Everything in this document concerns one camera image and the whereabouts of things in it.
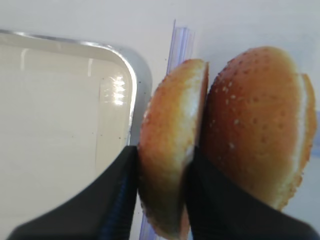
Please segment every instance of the white countertop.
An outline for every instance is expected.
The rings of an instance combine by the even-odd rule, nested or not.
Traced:
[[[1,0],[0,29],[130,49],[148,66],[154,91],[166,72],[177,19],[195,31],[193,53],[210,61],[211,81],[241,51],[276,43],[320,93],[319,10],[318,0]],[[139,236],[136,223],[132,239]]]

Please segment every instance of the tray rim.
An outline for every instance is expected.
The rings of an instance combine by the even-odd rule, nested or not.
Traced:
[[[130,101],[130,109],[129,109],[129,120],[128,120],[128,129],[127,129],[127,139],[126,144],[129,145],[131,142],[131,129],[133,126],[133,117],[134,117],[134,110],[136,106],[136,99],[137,99],[137,88],[138,88],[138,81],[137,75],[134,68],[131,66],[129,61],[115,48],[113,48],[109,44],[104,44],[101,42],[93,42],[87,40],[80,40],[80,39],[72,39],[72,38],[64,38],[64,37],[57,37],[57,36],[49,36],[49,35],[41,35],[41,34],[33,34],[25,31],[14,31],[14,30],[7,30],[0,28],[0,34],[7,34],[7,35],[14,35],[20,36],[28,39],[38,39],[38,40],[46,40],[46,41],[53,41],[53,42],[62,42],[62,43],[69,43],[69,44],[77,44],[86,47],[98,48],[103,51],[109,51],[112,54],[116,55],[125,65],[127,70],[129,71],[130,78],[131,78],[131,101]]]

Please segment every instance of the bun crust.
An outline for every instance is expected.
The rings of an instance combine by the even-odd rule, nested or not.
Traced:
[[[165,77],[144,114],[139,188],[142,208],[156,233],[186,239],[188,215],[183,185],[193,158],[208,89],[208,64],[187,60]]]
[[[279,48],[251,48],[216,77],[200,149],[232,181],[281,210],[302,181],[316,132],[315,95]]]

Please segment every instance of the metal tray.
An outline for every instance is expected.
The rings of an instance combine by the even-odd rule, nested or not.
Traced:
[[[109,45],[0,30],[0,239],[116,158],[136,96],[132,66]]]

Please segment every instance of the hamburger bun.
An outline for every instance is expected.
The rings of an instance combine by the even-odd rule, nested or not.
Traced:
[[[208,89],[208,64],[183,62],[160,83],[143,117],[138,192],[155,232],[187,239],[189,220],[183,198],[184,175],[194,146]]]
[[[279,48],[251,48],[216,77],[200,149],[235,184],[281,210],[302,181],[316,124],[308,76]]]

